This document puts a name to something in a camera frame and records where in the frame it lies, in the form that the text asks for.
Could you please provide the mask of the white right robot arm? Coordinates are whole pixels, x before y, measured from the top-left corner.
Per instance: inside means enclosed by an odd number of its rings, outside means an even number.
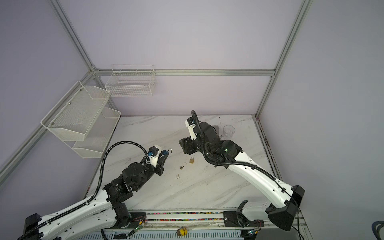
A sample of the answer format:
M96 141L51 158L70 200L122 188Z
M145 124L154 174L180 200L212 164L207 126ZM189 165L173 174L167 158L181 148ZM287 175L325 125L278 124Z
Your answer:
M290 231L305 194L299 185L291 186L260 167L235 142L222 140L213 126L201 122L195 111L185 121L189 137L179 141L183 152L200 152L206 162L224 167L248 181L270 201L268 219L278 228Z

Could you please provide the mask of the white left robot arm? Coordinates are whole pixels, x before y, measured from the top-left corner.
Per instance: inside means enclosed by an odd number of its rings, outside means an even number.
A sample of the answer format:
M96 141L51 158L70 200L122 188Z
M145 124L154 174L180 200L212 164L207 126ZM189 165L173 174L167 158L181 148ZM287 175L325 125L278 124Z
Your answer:
M111 150L119 145L133 145L143 151L140 162L134 162L110 183L103 185L105 163ZM21 240L53 240L65 230L76 224L85 222L93 215L111 210L115 218L113 226L124 227L131 218L125 201L138 192L149 179L164 172L164 164L172 149L162 150L159 146L152 146L146 150L143 146L132 141L120 141L112 144L105 152L99 173L98 185L93 195L85 198L63 210L50 215L33 214L26 218Z

